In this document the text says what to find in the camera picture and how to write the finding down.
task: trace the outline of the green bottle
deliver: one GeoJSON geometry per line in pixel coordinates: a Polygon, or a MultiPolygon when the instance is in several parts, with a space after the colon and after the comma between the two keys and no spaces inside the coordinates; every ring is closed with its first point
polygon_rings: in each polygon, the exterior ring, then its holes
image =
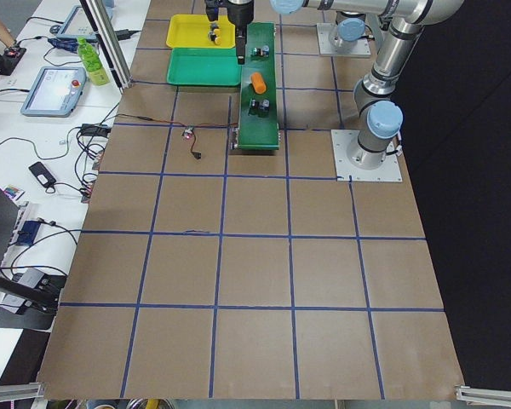
{"type": "Polygon", "coordinates": [[[78,55],[81,58],[85,71],[94,85],[104,85],[110,82],[106,70],[100,62],[99,55],[85,38],[78,38],[78,55]]]}

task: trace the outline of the black wall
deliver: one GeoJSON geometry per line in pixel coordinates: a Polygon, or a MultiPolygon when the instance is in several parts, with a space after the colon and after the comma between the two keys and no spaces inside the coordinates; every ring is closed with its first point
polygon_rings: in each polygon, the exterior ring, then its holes
{"type": "Polygon", "coordinates": [[[427,27],[394,99],[465,384],[511,390],[511,0],[427,27]]]}

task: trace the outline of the white desk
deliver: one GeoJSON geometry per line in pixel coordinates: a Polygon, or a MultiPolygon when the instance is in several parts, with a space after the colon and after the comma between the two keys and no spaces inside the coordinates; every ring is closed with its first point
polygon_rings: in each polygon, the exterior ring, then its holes
{"type": "MultiPolygon", "coordinates": [[[[141,30],[149,7],[150,0],[117,0],[113,10],[112,24],[117,30],[130,29],[141,30]]],[[[53,20],[64,20],[72,7],[78,4],[76,0],[43,0],[34,15],[53,20]]],[[[49,28],[54,23],[31,20],[21,31],[18,39],[35,37],[39,35],[50,36],[49,28]]],[[[130,40],[120,42],[125,60],[129,64],[135,55],[136,45],[140,34],[135,34],[130,40]]],[[[0,77],[0,89],[24,88],[29,89],[36,79],[37,73],[42,66],[49,64],[43,60],[43,55],[51,45],[45,40],[28,40],[23,42],[27,48],[26,54],[15,68],[13,75],[0,77]]],[[[54,50],[49,58],[56,64],[69,60],[78,60],[75,54],[63,50],[54,50]]],[[[78,107],[68,118],[43,118],[25,117],[20,114],[20,107],[25,100],[26,94],[10,93],[0,94],[0,141],[17,136],[29,139],[37,145],[37,150],[42,157],[59,156],[66,151],[66,134],[68,130],[82,123],[99,123],[120,100],[121,94],[116,85],[111,81],[104,86],[96,87],[87,83],[78,107]]],[[[70,152],[64,157],[44,162],[57,181],[79,186],[78,179],[74,174],[74,163],[80,153],[75,141],[75,132],[71,133],[70,152]]],[[[87,205],[82,204],[79,193],[65,186],[58,186],[57,193],[46,194],[41,185],[27,169],[29,165],[37,162],[32,145],[23,141],[8,141],[0,146],[0,187],[8,184],[25,190],[21,200],[27,200],[35,204],[32,217],[42,217],[50,221],[55,220],[61,226],[68,229],[79,229],[83,225],[87,205]]],[[[56,233],[56,228],[43,226],[38,237],[56,233]]],[[[75,245],[69,234],[60,234],[43,242],[44,245],[36,246],[28,251],[18,265],[50,265],[68,272],[72,263],[75,245]]],[[[11,261],[20,249],[12,249],[8,254],[11,261]]],[[[43,271],[57,274],[53,270],[43,271]]],[[[8,363],[9,357],[17,344],[21,330],[0,329],[0,377],[8,363]]]]}

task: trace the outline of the yellow tray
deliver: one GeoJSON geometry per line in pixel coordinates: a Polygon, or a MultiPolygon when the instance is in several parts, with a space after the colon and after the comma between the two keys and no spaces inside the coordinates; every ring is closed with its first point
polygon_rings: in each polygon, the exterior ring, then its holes
{"type": "Polygon", "coordinates": [[[218,17],[221,44],[215,45],[208,38],[210,22],[206,15],[176,14],[170,19],[167,45],[174,48],[230,49],[235,45],[235,26],[225,15],[218,17]]]}

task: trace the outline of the tiled table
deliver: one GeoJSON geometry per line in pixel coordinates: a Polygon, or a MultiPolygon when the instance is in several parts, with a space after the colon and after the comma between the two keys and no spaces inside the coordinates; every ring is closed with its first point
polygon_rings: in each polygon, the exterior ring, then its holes
{"type": "Polygon", "coordinates": [[[39,380],[58,398],[452,399],[462,383],[405,164],[336,181],[371,60],[317,56],[315,10],[277,23],[282,147],[228,150],[236,89],[166,84],[153,0],[39,380]]]}

